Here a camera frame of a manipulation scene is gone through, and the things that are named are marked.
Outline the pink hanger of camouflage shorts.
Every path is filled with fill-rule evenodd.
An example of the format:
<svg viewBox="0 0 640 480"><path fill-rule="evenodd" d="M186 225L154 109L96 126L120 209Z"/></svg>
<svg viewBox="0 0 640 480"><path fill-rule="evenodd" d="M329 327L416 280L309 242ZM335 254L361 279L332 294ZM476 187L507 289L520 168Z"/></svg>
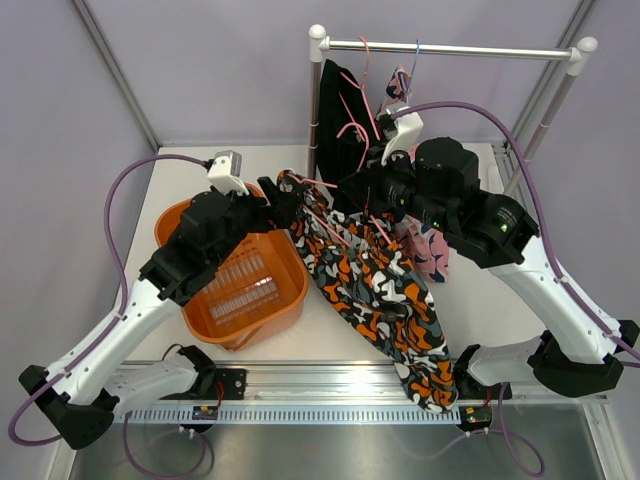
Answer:
<svg viewBox="0 0 640 480"><path fill-rule="evenodd" d="M358 233L358 229L352 228L350 223L342 225L342 222L352 214L360 216L360 222L374 225L392 251L400 248L399 243L390 238L381 220L366 213L365 206L356 205L347 198L345 182L326 183L299 176L292 170L283 170L278 176L277 185L280 193L291 194L300 201L300 205L294 207L294 219L290 221L289 228L292 243L300 257L335 246L351 248L352 243L342 234L346 233L351 238Z"/></svg>

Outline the orange camouflage shorts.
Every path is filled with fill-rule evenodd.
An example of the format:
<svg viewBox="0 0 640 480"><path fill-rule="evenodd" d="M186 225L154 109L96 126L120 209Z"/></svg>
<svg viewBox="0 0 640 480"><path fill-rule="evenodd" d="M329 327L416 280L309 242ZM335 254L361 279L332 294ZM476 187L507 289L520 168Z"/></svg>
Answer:
<svg viewBox="0 0 640 480"><path fill-rule="evenodd" d="M450 411L458 390L434 299L390 217L335 210L291 170L278 175L277 187L301 203L289 235L324 299L392 361L409 400L427 412Z"/></svg>

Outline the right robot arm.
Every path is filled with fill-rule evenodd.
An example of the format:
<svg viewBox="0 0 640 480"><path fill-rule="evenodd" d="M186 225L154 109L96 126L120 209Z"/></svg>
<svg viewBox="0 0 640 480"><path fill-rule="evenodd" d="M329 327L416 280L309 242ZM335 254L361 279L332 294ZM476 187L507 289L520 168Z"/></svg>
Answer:
<svg viewBox="0 0 640 480"><path fill-rule="evenodd" d="M544 323L542 334L500 347L468 346L456 361L454 388L467 399L496 396L509 383L537 382L579 398L613 390L623 374L615 355L639 336L632 320L599 310L555 268L541 229L515 199L480 187L479 159L440 137L414 154L395 150L338 183L358 209L407 214L441 232L459 255L509 286Z"/></svg>

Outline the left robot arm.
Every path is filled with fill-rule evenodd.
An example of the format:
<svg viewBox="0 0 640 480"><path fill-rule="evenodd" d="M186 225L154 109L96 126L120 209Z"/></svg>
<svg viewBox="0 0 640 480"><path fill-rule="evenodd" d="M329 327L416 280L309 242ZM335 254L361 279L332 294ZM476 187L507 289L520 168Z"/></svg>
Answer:
<svg viewBox="0 0 640 480"><path fill-rule="evenodd" d="M236 180L167 209L155 226L157 250L116 308L73 349L19 377L58 439L74 450L99 439L114 420L171 395L200 399L217 383L198 346L126 374L121 363L159 325L182 315L198 342L228 351L291 327L308 290L286 231L300 196L260 178Z"/></svg>

